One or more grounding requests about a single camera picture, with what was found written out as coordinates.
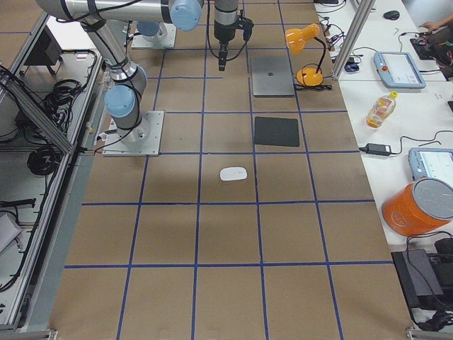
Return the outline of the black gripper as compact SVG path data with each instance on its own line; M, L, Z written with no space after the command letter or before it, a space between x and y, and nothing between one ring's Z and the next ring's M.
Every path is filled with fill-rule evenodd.
M214 36L219 41L218 70L225 71L225 61L228 57L229 42L234 39L236 31L243 31L243 40L249 41L254 23L243 15L243 10L214 11Z

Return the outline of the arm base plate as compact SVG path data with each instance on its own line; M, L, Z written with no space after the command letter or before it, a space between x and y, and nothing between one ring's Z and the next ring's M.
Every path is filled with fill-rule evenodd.
M157 157L160 151L161 135L164 125L163 111L142 112L142 121L130 134L118 130L113 118L109 128L115 132L108 134L102 148L105 157Z
M136 29L132 39L131 48L133 50L165 50L173 49L176 42L177 28L170 23L161 23L156 35L142 35Z

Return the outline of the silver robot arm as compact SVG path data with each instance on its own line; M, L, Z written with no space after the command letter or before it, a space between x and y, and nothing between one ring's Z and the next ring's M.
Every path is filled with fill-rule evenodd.
M113 109L108 110L117 127L117 134L125 142L146 139L150 127L142 121L139 104L147 86L144 70L125 52L108 26L110 20L150 23L172 23L181 30L192 30L198 24L201 1L38 1L48 14L67 22L79 22L101 53L114 87L105 99L119 99L121 94L132 100L127 114L119 118Z
M167 35L167 26L173 25L177 29L189 31L199 23L203 1L169 1L162 2L162 21L137 23L137 32L148 41L160 40ZM243 15L238 1L215 1L214 3L214 37L219 42L218 51L212 49L209 42L208 49L218 61L218 70L223 72L228 62L237 58L229 57L229 43L240 30L243 34L245 48L253 34L254 23Z

